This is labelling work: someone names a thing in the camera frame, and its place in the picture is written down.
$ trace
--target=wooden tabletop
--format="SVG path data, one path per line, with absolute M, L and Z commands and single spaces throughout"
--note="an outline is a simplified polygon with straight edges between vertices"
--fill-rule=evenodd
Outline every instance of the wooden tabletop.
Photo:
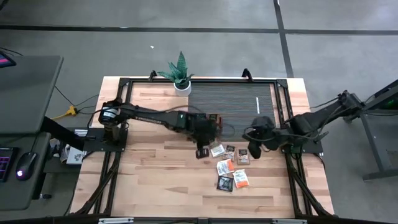
M 104 77 L 97 110 L 105 101 L 113 100 L 120 77 Z M 310 111 L 301 78 L 288 78 L 290 100 L 294 114 Z M 276 109 L 274 91 L 272 102 Z M 132 104 L 166 110 L 187 105 L 187 97 L 178 97 L 170 83 L 135 83 Z M 245 169 L 249 187 L 233 192 L 216 190 L 216 163 L 221 158 L 196 159 L 196 145 L 186 137 L 157 124 L 129 120 L 127 147 L 122 154 L 114 195 L 112 216 L 130 217 L 228 217 L 228 218 L 290 218 L 294 217 L 292 198 L 284 156 L 280 151 L 262 153 Z M 101 127 L 98 115 L 94 127 Z M 247 148 L 248 142 L 223 142 L 237 148 Z M 100 179 L 103 152 L 95 152 L 84 160 L 73 198 L 71 212 L 88 200 Z M 307 184 L 314 196 L 333 213 L 325 171 L 319 158 L 303 155 Z M 104 191 L 105 207 L 108 188 Z M 302 192 L 298 190 L 300 208 L 304 212 Z

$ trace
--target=gray floor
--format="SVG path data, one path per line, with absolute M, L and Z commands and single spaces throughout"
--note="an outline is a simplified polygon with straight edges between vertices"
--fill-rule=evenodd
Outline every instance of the gray floor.
M 396 30 L 394 0 L 280 0 L 286 29 Z M 0 23 L 118 27 L 277 28 L 272 0 L 12 0 Z M 361 99 L 398 75 L 398 36 L 287 35 L 294 77 L 305 79 L 310 104 L 343 90 Z M 25 55 L 65 58 L 57 86 L 74 102 L 97 94 L 105 75 L 148 75 L 167 69 L 184 51 L 189 70 L 204 76 L 286 77 L 278 34 L 52 32 L 0 30 L 0 46 Z M 95 104 L 92 100 L 87 105 Z M 54 93 L 48 116 L 68 103 Z M 84 126 L 87 116 L 67 118 L 65 126 Z M 397 222 L 398 178 L 363 182 L 377 170 L 362 124 L 337 120 L 322 141 L 335 213 L 345 218 Z M 0 219 L 63 215 L 76 176 L 46 180 L 54 198 L 23 212 L 1 212 Z

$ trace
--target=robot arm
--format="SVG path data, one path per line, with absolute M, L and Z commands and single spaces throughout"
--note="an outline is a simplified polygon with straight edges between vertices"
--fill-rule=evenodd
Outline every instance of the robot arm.
M 339 94 L 337 101 L 316 111 L 299 114 L 287 120 L 280 129 L 268 117 L 254 119 L 252 131 L 243 134 L 249 141 L 248 149 L 253 158 L 261 155 L 260 146 L 263 144 L 270 150 L 277 150 L 284 144 L 301 146 L 308 141 L 319 141 L 327 133 L 321 134 L 326 124 L 339 117 L 354 114 L 363 107 L 363 103 L 354 93 L 344 91 Z
M 122 103 L 120 99 L 105 102 L 99 122 L 104 125 L 104 138 L 109 142 L 116 142 L 119 138 L 119 124 L 128 119 L 136 119 L 150 123 L 160 124 L 177 133 L 183 133 L 197 144 L 197 158 L 209 155 L 203 146 L 211 144 L 221 130 L 221 118 L 219 120 L 208 119 L 205 113 L 189 113 L 186 111 L 157 111 L 130 103 Z

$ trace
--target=snack packet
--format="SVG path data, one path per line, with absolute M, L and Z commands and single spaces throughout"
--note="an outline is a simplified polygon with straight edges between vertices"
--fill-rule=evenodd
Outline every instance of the snack packet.
M 223 159 L 231 159 L 232 162 L 235 161 L 235 147 L 234 146 L 226 146 L 226 150 L 223 154 Z
M 232 192 L 234 188 L 234 179 L 230 177 L 218 176 L 217 190 Z
M 235 171 L 233 175 L 234 175 L 236 188 L 249 186 L 249 180 L 244 169 Z
M 238 149 L 238 165 L 250 164 L 249 152 L 247 149 Z
M 229 174 L 234 172 L 234 166 L 232 165 L 231 159 L 217 162 L 218 175 Z
M 225 149 L 222 144 L 210 149 L 210 151 L 211 151 L 211 155 L 213 155 L 213 157 L 218 157 L 225 153 Z

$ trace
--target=potted plant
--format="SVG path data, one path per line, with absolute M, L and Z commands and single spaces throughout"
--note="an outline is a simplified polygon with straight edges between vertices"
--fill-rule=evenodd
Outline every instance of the potted plant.
M 188 96 L 191 93 L 191 77 L 187 75 L 187 63 L 182 52 L 178 57 L 177 66 L 169 62 L 170 72 L 158 72 L 159 75 L 168 78 L 174 83 L 175 92 L 178 96 Z

